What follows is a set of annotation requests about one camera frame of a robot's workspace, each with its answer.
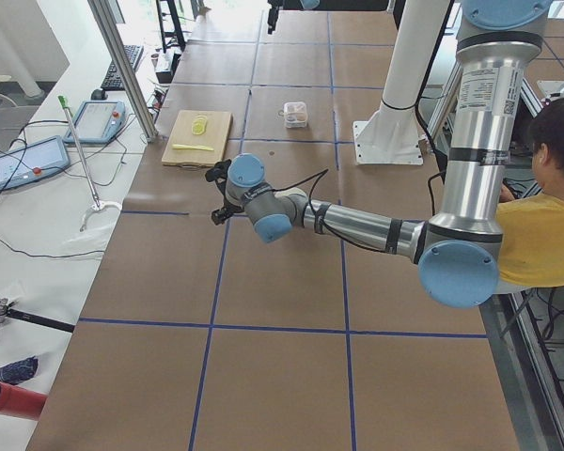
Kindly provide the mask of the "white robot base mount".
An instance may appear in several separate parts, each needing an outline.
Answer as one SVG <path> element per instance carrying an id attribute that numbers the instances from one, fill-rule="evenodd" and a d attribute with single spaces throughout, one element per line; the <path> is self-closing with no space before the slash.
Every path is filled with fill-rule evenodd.
<path id="1" fill-rule="evenodd" d="M 445 0 L 405 2 L 380 106 L 369 120 L 353 123 L 358 164 L 423 164 L 415 109 L 451 9 Z"/>

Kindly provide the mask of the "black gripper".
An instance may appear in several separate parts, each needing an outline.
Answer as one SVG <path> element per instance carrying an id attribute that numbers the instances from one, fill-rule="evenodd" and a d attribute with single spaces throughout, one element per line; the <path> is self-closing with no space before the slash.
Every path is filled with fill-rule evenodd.
<path id="1" fill-rule="evenodd" d="M 238 206 L 232 203 L 227 198 L 227 183 L 225 181 L 217 181 L 216 186 L 223 195 L 224 205 L 219 210 L 214 210 L 211 213 L 211 220 L 215 225 L 223 225 L 230 218 L 230 216 L 243 213 L 244 209 L 242 206 Z"/>

